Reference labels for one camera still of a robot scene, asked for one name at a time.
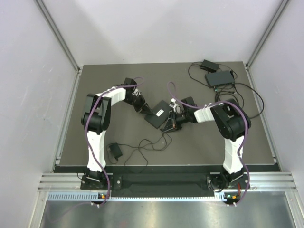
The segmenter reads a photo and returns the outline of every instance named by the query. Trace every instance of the white wall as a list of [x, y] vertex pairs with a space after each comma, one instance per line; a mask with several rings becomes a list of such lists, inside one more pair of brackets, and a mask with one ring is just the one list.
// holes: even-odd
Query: white wall
[[44, 0], [77, 63], [244, 61], [281, 0]]
[[0, 2], [0, 227], [29, 222], [75, 71], [33, 0]]
[[252, 66], [283, 168], [304, 201], [304, 1], [292, 0]]

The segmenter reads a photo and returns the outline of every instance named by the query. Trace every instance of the black power supply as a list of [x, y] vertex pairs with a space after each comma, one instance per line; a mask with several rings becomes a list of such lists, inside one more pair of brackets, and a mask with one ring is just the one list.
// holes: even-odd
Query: black power supply
[[118, 161], [118, 158], [123, 155], [122, 151], [120, 150], [117, 143], [113, 143], [109, 146], [110, 152], [112, 153], [113, 157], [115, 157], [116, 161]]
[[210, 72], [210, 73], [215, 73], [218, 70], [218, 67], [219, 67], [219, 64], [212, 63], [208, 60], [204, 60], [202, 62], [202, 64], [200, 65], [200, 68], [202, 70], [206, 70], [207, 72]]

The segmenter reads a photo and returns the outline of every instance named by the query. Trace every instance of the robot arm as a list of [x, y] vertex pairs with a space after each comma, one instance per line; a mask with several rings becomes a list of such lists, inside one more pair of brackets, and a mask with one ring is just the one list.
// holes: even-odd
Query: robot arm
[[[131, 86], [135, 85], [136, 82], [133, 79], [126, 78], [123, 85]], [[92, 111], [94, 104], [101, 94], [88, 94], [85, 101], [85, 107], [83, 116], [81, 118], [81, 124], [83, 126], [86, 125], [88, 117]], [[93, 113], [89, 125], [88, 125], [88, 133], [87, 137], [92, 146], [92, 149], [95, 153], [96, 158], [100, 162], [100, 164], [105, 167], [105, 157], [104, 157], [104, 149], [105, 149], [105, 133], [110, 124], [111, 117], [111, 106], [114, 104], [124, 101], [134, 107], [136, 112], [142, 114], [152, 114], [151, 108], [147, 105], [142, 93], [136, 88], [118, 88], [110, 91], [105, 94], [104, 97], [100, 100], [97, 105], [97, 109]], [[88, 174], [89, 176], [95, 176], [95, 179], [100, 179], [99, 173], [101, 174], [102, 170], [99, 165], [95, 162], [92, 153], [89, 152], [89, 161], [88, 161]]]
[[[229, 99], [229, 102], [236, 105], [242, 110], [234, 99]], [[182, 100], [182, 102], [196, 106], [192, 97], [188, 97]], [[175, 100], [172, 99], [171, 106], [175, 106]], [[220, 174], [222, 180], [225, 183], [225, 187], [229, 186], [235, 180], [243, 176], [243, 164], [238, 156], [238, 149], [243, 142], [245, 135], [245, 123], [241, 115], [235, 110], [234, 107], [220, 103], [214, 106], [206, 106], [202, 109], [192, 109], [183, 105], [184, 110], [181, 113], [177, 113], [173, 109], [170, 112], [169, 119], [162, 130], [162, 132], [177, 131], [182, 128], [182, 124], [191, 123], [203, 123], [207, 121], [215, 121], [219, 132], [225, 139], [225, 160], [223, 163], [223, 170]], [[251, 126], [251, 121], [248, 116], [243, 112], [248, 128]], [[240, 150], [240, 156], [243, 154], [243, 148]]]

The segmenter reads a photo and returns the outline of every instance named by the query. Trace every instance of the black box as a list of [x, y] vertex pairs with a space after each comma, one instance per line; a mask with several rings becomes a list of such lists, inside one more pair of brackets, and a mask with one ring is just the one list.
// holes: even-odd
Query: black box
[[117, 143], [113, 143], [109, 146], [110, 152], [112, 153], [113, 157], [115, 157], [116, 161], [118, 161], [118, 158], [123, 155], [122, 151], [120, 150]]
[[210, 61], [208, 61], [208, 60], [204, 60], [204, 61], [202, 62], [202, 64], [200, 65], [200, 68], [201, 68], [202, 70], [206, 70], [206, 71], [208, 71], [208, 72], [210, 72], [210, 73], [216, 72], [216, 71], [218, 70], [218, 67], [219, 67], [219, 64], [217, 64], [217, 63], [212, 63], [212, 62], [210, 62]]
[[206, 74], [205, 79], [210, 88], [217, 86], [225, 86], [234, 83], [234, 78], [228, 70], [212, 74]]
[[172, 108], [169, 106], [169, 104], [164, 100], [161, 100], [153, 108], [153, 112], [155, 114], [147, 114], [144, 119], [153, 127], [159, 129], [160, 126], [168, 119], [169, 111], [171, 110]]

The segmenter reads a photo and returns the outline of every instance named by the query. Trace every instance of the silver metal floor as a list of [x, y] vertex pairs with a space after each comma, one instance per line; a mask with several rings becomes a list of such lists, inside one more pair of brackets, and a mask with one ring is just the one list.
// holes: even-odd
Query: silver metal floor
[[100, 209], [79, 202], [48, 201], [41, 228], [295, 228], [283, 192], [249, 192], [227, 208], [223, 202], [108, 202]]

